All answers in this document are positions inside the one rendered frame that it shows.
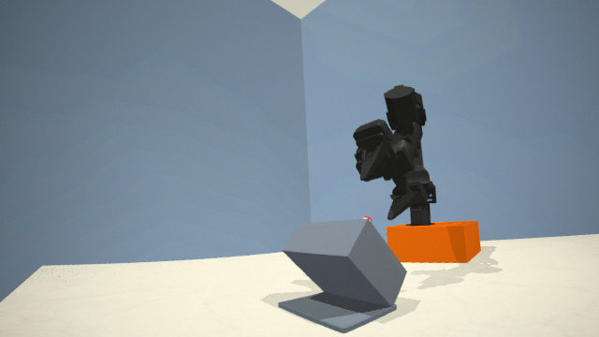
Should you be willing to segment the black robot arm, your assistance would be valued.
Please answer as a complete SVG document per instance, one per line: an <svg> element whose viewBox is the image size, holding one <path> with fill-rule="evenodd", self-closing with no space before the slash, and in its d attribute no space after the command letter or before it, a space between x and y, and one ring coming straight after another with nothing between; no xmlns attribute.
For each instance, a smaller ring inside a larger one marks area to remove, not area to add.
<svg viewBox="0 0 599 337"><path fill-rule="evenodd" d="M395 130L393 135L397 133L407 133L416 139L417 148L420 156L413 159L415 170L406 173L405 177L409 183L420 182L426 190L428 200L424 206L415 206L410 208L411 224L407 226L431 226L431 210L430 203L437 203L435 186L430 182L430 175L423 168L423 153L422 153L422 125L426 123L426 113L423 109L422 95L415 92L415 88L404 87L397 85L394 88L384 93L385 102L387 105L387 121L391 130ZM384 176L384 177L383 177ZM391 177L387 175L379 163L373 173L364 182L384 178L385 181L391 181ZM431 197L430 197L431 194ZM430 200L432 199L432 200Z"/></svg>

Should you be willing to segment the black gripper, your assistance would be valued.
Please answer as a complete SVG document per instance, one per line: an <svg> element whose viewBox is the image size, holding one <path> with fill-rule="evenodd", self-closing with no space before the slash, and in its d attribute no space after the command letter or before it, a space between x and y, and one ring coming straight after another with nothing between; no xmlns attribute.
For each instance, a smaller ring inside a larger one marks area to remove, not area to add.
<svg viewBox="0 0 599 337"><path fill-rule="evenodd" d="M413 159L420 156L416 139L407 133L393 135L387 123L378 119L361 125L353 135L362 152L360 179L365 181L379 163L397 185L389 195L391 203L387 220L394 219L408 208L424 206L428 200L422 183L409 183L404 175L415 170Z"/></svg>

